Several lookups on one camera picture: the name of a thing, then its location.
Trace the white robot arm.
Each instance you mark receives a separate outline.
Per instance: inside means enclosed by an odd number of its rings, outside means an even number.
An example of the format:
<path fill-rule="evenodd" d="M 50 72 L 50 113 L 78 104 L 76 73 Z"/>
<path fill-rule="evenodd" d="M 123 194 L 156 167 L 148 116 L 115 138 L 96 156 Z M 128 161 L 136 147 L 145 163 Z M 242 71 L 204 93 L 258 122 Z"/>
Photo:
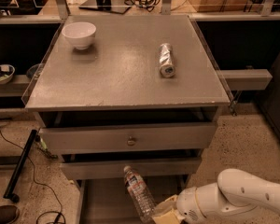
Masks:
<path fill-rule="evenodd" d="M 159 203 L 151 216 L 156 224 L 201 224 L 209 217 L 248 219 L 260 208 L 280 215 L 280 184 L 226 169 L 215 183 L 184 189 Z"/>

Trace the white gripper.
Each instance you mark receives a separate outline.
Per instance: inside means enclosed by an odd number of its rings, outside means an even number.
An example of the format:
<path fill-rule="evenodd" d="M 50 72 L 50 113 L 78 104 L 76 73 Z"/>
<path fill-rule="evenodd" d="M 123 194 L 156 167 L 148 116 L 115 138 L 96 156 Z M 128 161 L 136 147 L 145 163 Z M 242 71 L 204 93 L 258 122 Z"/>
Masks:
<path fill-rule="evenodd" d="M 200 224 L 206 220 L 197 201 L 197 188 L 188 188 L 173 195 L 155 207 L 152 217 L 156 224 Z"/>

